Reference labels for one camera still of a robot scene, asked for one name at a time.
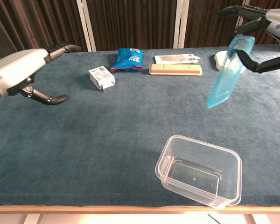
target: small white box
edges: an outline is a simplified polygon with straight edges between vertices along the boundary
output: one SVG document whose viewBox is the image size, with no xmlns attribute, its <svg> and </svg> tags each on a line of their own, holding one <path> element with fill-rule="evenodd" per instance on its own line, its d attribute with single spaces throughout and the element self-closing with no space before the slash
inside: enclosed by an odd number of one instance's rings
<svg viewBox="0 0 280 224">
<path fill-rule="evenodd" d="M 115 78 L 104 66 L 89 70 L 90 80 L 99 90 L 115 85 Z"/>
</svg>

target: floor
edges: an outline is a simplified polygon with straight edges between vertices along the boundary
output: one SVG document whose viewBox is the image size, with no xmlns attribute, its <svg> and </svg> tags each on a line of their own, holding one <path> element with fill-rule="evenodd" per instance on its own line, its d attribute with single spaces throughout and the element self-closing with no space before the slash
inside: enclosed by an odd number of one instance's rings
<svg viewBox="0 0 280 224">
<path fill-rule="evenodd" d="M 246 224 L 240 214 L 211 214 L 220 224 Z M 36 224 L 26 219 L 26 214 L 0 214 L 0 224 Z M 280 215 L 253 215 L 256 224 L 280 224 Z M 190 214 L 43 214 L 37 224 L 142 224 L 162 223 L 172 224 L 178 220 L 179 224 L 218 224 L 204 213 Z"/>
</svg>

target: robot finger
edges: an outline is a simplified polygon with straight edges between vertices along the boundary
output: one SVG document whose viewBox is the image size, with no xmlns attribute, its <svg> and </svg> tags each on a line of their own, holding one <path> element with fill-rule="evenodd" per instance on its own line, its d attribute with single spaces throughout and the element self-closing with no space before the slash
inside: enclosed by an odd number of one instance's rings
<svg viewBox="0 0 280 224">
<path fill-rule="evenodd" d="M 242 16 L 245 20 L 253 21 L 263 17 L 268 10 L 252 6 L 229 6 L 217 12 L 217 16 L 222 18 L 229 15 Z"/>
<path fill-rule="evenodd" d="M 35 89 L 27 80 L 24 80 L 20 85 L 20 94 L 45 105 L 58 105 L 69 99 L 66 95 L 49 97 Z"/>
<path fill-rule="evenodd" d="M 69 53 L 69 52 L 80 52 L 81 47 L 70 44 L 67 42 L 63 42 L 61 44 L 57 44 L 54 46 L 51 46 L 47 48 L 48 55 L 44 58 L 46 63 L 50 63 L 54 59 L 60 57 L 63 53 Z"/>
<path fill-rule="evenodd" d="M 245 25 L 236 27 L 234 29 L 234 35 L 236 35 L 236 34 L 249 34 L 249 33 L 253 33 L 253 32 L 259 31 L 261 29 L 262 28 L 259 25 L 258 21 L 251 21 L 251 22 L 248 22 Z"/>
<path fill-rule="evenodd" d="M 243 50 L 237 50 L 237 55 L 239 59 L 241 60 L 242 64 L 252 72 L 258 72 L 258 73 L 263 73 L 267 71 L 273 71 L 280 69 L 280 57 L 273 58 L 271 60 L 262 62 L 262 63 L 257 63 L 253 61 L 249 55 L 244 52 Z"/>
</svg>

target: table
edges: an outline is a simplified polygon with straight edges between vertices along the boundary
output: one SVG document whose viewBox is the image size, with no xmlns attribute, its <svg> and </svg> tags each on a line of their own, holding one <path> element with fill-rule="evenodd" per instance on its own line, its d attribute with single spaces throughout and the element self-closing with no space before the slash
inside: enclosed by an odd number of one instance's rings
<svg viewBox="0 0 280 224">
<path fill-rule="evenodd" d="M 164 189 L 154 173 L 167 138 L 180 134 L 240 155 L 238 208 L 278 206 L 280 211 L 280 70 L 245 71 L 230 99 L 208 109 L 217 76 L 212 58 L 225 49 L 145 50 L 144 70 L 114 72 L 116 85 L 105 92 L 91 83 L 88 70 L 109 69 L 116 51 L 64 54 L 45 66 L 34 87 L 70 99 L 58 106 L 21 95 L 0 100 L 1 210 L 11 205 L 39 206 L 35 211 L 201 206 Z M 154 55 L 184 53 L 201 57 L 201 77 L 149 75 Z M 251 55 L 261 62 L 280 52 L 276 45 L 259 45 Z"/>
</svg>

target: clear plastic container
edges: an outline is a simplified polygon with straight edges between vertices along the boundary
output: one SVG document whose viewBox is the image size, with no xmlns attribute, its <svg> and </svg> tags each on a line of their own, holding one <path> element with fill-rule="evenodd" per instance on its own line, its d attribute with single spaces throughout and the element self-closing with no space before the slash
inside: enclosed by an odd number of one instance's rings
<svg viewBox="0 0 280 224">
<path fill-rule="evenodd" d="M 162 185 L 215 209 L 241 200 L 242 161 L 227 148 L 174 135 L 155 167 Z"/>
</svg>

